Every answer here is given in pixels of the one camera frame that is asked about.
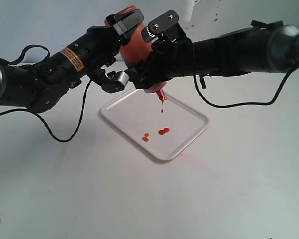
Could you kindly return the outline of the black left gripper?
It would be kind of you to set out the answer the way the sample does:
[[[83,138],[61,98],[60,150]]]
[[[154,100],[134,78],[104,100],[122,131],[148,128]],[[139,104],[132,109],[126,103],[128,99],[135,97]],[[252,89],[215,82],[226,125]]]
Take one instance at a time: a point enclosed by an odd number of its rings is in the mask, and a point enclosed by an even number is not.
[[[87,30],[95,37],[92,40],[94,56],[89,62],[90,71],[87,75],[103,91],[107,92],[110,80],[102,67],[109,67],[115,63],[120,46],[130,42],[134,31],[143,20],[142,12],[136,8],[126,13],[107,16],[106,22],[109,26],[92,26]]]

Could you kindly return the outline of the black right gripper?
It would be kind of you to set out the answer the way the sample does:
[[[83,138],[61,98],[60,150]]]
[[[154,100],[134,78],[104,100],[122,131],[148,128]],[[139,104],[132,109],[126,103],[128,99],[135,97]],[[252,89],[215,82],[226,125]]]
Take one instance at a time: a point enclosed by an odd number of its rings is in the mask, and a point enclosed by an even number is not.
[[[179,24],[179,15],[168,10],[150,21],[141,31],[144,42],[151,44],[146,60],[129,67],[126,73],[136,89],[149,89],[156,83],[171,79],[167,66],[173,65],[182,45],[193,45]]]

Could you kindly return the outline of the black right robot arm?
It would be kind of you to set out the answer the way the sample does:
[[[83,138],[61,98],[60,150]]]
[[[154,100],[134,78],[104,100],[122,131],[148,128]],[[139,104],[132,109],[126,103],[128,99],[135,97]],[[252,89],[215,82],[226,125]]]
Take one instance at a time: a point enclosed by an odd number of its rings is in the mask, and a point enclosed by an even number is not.
[[[192,42],[169,10],[142,30],[152,52],[126,70],[137,89],[190,75],[233,77],[286,73],[299,65],[299,27],[253,20],[250,27]]]

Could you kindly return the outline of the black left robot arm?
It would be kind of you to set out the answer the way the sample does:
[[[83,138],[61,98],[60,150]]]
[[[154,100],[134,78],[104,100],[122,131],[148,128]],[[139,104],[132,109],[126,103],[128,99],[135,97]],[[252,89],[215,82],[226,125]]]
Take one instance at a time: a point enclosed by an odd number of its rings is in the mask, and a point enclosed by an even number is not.
[[[33,45],[25,47],[18,59],[0,58],[0,106],[25,107],[31,112],[50,110],[69,89],[87,75],[107,93],[122,91],[129,81],[124,71],[106,74],[103,66],[115,62],[121,46],[127,45],[144,16],[139,9],[112,14],[108,25],[92,26],[71,44],[33,65],[18,64]]]

